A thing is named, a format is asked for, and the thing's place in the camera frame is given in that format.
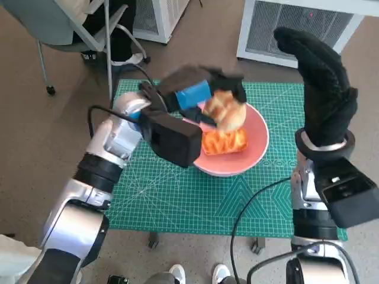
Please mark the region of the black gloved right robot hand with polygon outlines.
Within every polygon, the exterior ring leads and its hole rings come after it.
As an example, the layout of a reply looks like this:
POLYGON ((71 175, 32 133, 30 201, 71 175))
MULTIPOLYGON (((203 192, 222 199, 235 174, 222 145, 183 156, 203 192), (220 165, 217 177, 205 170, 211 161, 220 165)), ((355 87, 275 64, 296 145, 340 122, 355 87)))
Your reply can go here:
POLYGON ((316 147, 343 141, 358 103, 341 56, 314 35, 287 27, 274 31, 278 48, 295 56, 304 82, 304 130, 316 147))

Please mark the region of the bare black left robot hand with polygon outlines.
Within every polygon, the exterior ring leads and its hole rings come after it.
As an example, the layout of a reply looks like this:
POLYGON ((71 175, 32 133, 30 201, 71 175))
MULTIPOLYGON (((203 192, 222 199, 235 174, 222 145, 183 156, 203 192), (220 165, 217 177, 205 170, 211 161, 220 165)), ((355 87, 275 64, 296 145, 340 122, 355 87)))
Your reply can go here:
POLYGON ((243 76, 209 66, 182 66, 161 80, 157 90, 169 112, 179 111, 193 122, 230 131, 246 114, 243 76))

